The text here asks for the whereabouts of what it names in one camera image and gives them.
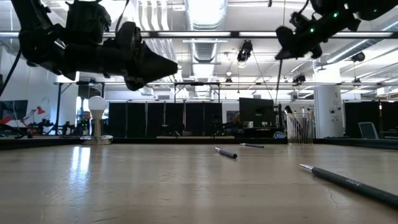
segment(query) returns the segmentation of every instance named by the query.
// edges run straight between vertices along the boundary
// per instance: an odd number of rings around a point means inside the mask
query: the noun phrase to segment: lamp base
[[[100,138],[96,138],[93,136],[83,136],[80,139],[84,140],[82,145],[85,145],[85,146],[104,146],[104,145],[112,144],[113,136],[104,135],[104,136],[101,136]]]

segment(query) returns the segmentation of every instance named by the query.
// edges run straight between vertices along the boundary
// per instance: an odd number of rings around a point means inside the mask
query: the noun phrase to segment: ceiling
[[[45,5],[52,9],[50,18],[53,23],[60,23],[65,25],[67,17],[66,7],[64,1],[42,1]],[[259,0],[230,0],[228,1],[228,8],[226,11],[225,30],[262,30],[274,31],[277,27],[284,24],[293,28],[289,24],[291,13],[298,11],[303,5],[305,0],[273,0],[273,6],[267,7],[267,1]],[[120,15],[125,0],[108,1],[106,8],[113,17]],[[187,20],[185,17],[184,0],[169,0],[168,5],[168,24],[170,30],[187,30]],[[310,17],[313,10],[310,6],[303,12],[304,15]],[[383,28],[383,24],[387,21],[398,21],[398,8],[394,8],[385,15],[377,18],[374,21],[363,21],[359,27],[360,31],[376,31]],[[10,1],[0,0],[0,30],[19,30],[19,21],[15,12],[13,11]],[[215,69],[212,78],[208,81],[224,82],[227,77],[226,72],[232,73],[234,82],[261,82],[262,77],[269,82],[276,82],[277,74],[279,71],[278,62],[274,60],[274,55],[280,50],[280,44],[277,39],[251,39],[254,47],[254,55],[250,57],[245,68],[238,69],[236,52],[239,50],[243,40],[242,39],[226,39],[226,43],[218,44],[218,51],[216,57]],[[323,53],[325,55],[332,54],[340,48],[349,45],[357,40],[349,39],[331,39],[328,43],[321,44]],[[189,79],[192,77],[192,56],[190,52],[190,44],[184,44],[183,39],[173,39],[172,46],[174,48],[175,56],[178,64],[182,69],[182,78]],[[334,66],[340,67],[341,79],[344,82],[350,82],[354,76],[362,77],[366,82],[382,82],[387,80],[389,82],[396,81],[398,78],[398,67],[389,67],[386,72],[381,72],[377,75],[366,78],[370,73],[379,70],[384,70],[387,66],[396,63],[397,58],[398,40],[390,39],[383,40],[382,42],[373,45],[372,47],[364,50],[366,60],[364,62],[356,63],[353,66],[352,62],[340,62]],[[301,58],[298,60],[284,60],[282,66],[282,81],[288,80],[291,82],[292,77],[298,73],[306,75],[307,81],[312,80],[314,73],[312,66],[312,59],[310,57]],[[255,88],[255,86],[245,86],[245,88]],[[113,87],[115,90],[125,89],[125,86]],[[373,90],[376,87],[370,86],[365,89]]]

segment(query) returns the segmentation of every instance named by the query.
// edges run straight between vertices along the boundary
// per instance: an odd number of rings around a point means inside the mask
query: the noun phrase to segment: red object
[[[10,122],[11,117],[10,116],[6,116],[4,119],[0,119],[0,124],[7,124],[8,122]]]
[[[38,106],[37,107],[37,114],[44,114],[44,113],[45,113],[45,111],[42,109],[42,107]]]

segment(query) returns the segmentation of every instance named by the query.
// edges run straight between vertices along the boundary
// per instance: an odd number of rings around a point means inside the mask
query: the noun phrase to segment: black curtain
[[[217,132],[219,126],[223,123],[223,106],[221,103],[204,103],[205,104],[205,134],[213,136]]]
[[[379,103],[345,103],[346,136],[362,138],[359,122],[373,122],[379,133]]]
[[[109,134],[115,138],[126,137],[126,103],[109,104]]]
[[[127,137],[144,138],[146,128],[145,103],[127,104]]]
[[[166,124],[167,132],[174,135],[175,131],[182,134],[183,131],[183,103],[166,104]]]
[[[162,135],[163,110],[164,103],[148,103],[148,138]]]
[[[186,131],[190,131],[192,136],[205,135],[205,123],[203,119],[204,103],[186,103]]]
[[[383,131],[398,129],[398,102],[382,103]]]

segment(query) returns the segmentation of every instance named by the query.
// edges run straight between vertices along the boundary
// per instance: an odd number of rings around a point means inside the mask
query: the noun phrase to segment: table surface
[[[398,194],[398,151],[329,145],[58,146],[0,151],[2,223],[397,223],[398,211],[314,177]]]

